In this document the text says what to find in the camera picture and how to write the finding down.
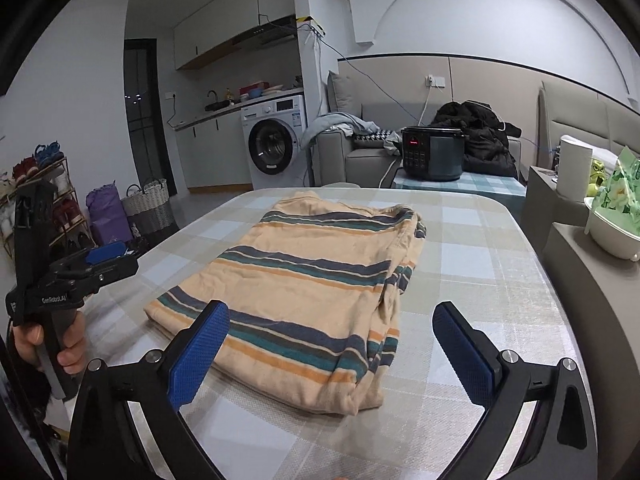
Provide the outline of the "left hand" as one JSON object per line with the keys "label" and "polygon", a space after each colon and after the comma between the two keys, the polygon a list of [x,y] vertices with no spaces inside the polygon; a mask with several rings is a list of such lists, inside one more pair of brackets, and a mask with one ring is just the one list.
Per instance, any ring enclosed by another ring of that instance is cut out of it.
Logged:
{"label": "left hand", "polygon": [[[40,325],[22,325],[12,328],[14,344],[20,357],[29,364],[42,369],[37,349],[43,345],[43,328]],[[86,365],[87,341],[85,337],[85,317],[80,311],[75,312],[73,323],[67,327],[63,335],[63,349],[58,354],[58,364],[66,374],[76,375]]]}

